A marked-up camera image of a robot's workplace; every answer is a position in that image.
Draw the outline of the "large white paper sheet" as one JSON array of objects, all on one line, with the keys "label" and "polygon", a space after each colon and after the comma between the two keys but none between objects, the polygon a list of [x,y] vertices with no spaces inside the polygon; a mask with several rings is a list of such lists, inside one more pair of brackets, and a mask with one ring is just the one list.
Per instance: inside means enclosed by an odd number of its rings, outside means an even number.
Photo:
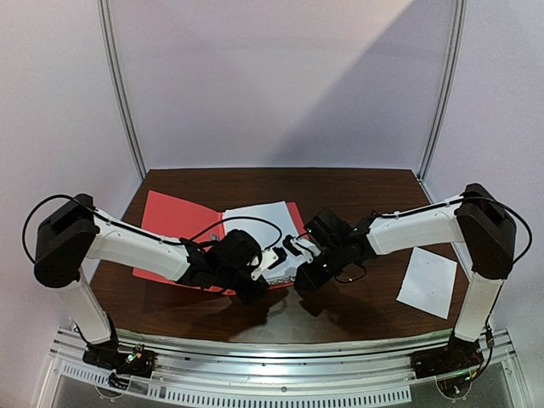
[{"label": "large white paper sheet", "polygon": [[[225,232],[244,230],[263,249],[273,243],[276,247],[282,247],[281,242],[287,235],[299,234],[285,201],[226,210],[223,212],[223,219],[227,219],[224,222]],[[265,275],[267,282],[281,277],[295,277],[298,258],[286,252],[286,261]]]}]

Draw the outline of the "metal bottom folder clip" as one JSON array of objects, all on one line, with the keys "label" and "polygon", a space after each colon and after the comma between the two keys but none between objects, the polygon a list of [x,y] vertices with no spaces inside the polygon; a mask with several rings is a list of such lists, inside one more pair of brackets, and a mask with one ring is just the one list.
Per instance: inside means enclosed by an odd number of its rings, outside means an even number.
[{"label": "metal bottom folder clip", "polygon": [[281,277],[269,281],[271,286],[291,286],[295,282],[294,276]]}]

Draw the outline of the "red file folder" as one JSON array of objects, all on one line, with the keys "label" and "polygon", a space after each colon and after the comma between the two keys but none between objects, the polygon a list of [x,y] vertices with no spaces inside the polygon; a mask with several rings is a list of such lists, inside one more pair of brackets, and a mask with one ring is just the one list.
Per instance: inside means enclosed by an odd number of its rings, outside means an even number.
[{"label": "red file folder", "polygon": [[[302,233],[303,220],[297,204],[287,202],[287,206],[299,234]],[[158,235],[203,242],[224,238],[228,233],[224,230],[225,221],[223,212],[150,190],[141,227]]]}]

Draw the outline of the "small white paper sheet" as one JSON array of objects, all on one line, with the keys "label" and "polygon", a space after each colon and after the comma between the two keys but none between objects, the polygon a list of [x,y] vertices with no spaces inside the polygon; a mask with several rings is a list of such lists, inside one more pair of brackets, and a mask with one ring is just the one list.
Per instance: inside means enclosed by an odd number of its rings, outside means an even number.
[{"label": "small white paper sheet", "polygon": [[456,279],[457,262],[414,248],[397,301],[446,320]]}]

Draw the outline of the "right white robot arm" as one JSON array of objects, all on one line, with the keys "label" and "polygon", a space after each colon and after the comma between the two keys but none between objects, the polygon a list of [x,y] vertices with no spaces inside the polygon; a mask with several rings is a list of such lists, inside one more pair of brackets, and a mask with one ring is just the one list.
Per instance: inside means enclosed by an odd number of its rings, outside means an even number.
[{"label": "right white robot arm", "polygon": [[481,184],[440,203],[405,212],[373,215],[356,225],[321,210],[305,225],[319,254],[297,267],[294,287],[313,292],[350,264],[393,252],[443,243],[463,243],[472,260],[473,278],[453,330],[453,340],[439,353],[439,363],[456,371],[471,359],[475,342],[514,266],[516,225],[513,215]]}]

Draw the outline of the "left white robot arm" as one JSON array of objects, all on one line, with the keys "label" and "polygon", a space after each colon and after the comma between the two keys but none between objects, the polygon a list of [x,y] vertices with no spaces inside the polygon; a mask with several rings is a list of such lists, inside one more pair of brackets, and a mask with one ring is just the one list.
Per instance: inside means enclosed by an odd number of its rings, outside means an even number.
[{"label": "left white robot arm", "polygon": [[264,272],[277,257],[243,230],[220,241],[176,241],[101,212],[89,195],[65,201],[38,226],[34,275],[57,292],[94,356],[109,369],[126,362],[126,350],[112,339],[112,324],[80,270],[84,259],[143,269],[181,286],[232,290],[243,303],[269,286]]}]

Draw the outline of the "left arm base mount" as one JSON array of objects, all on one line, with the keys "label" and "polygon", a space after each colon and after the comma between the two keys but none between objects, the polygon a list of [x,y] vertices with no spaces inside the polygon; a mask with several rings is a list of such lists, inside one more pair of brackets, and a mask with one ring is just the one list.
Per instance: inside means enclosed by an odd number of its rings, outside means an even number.
[{"label": "left arm base mount", "polygon": [[111,388],[126,391],[132,377],[150,378],[156,364],[157,353],[137,344],[131,351],[121,351],[117,335],[93,344],[86,341],[82,361],[88,365],[110,371],[107,383]]}]

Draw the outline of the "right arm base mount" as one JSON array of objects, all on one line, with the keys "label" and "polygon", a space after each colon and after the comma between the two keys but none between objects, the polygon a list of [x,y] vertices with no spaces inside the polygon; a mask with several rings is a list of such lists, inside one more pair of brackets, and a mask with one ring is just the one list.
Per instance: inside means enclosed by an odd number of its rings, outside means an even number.
[{"label": "right arm base mount", "polygon": [[487,358],[479,340],[467,342],[451,334],[443,347],[412,353],[410,366],[416,379],[434,377],[439,392],[447,399],[462,399],[491,362],[495,339],[489,326],[485,331],[485,344],[489,351]]}]

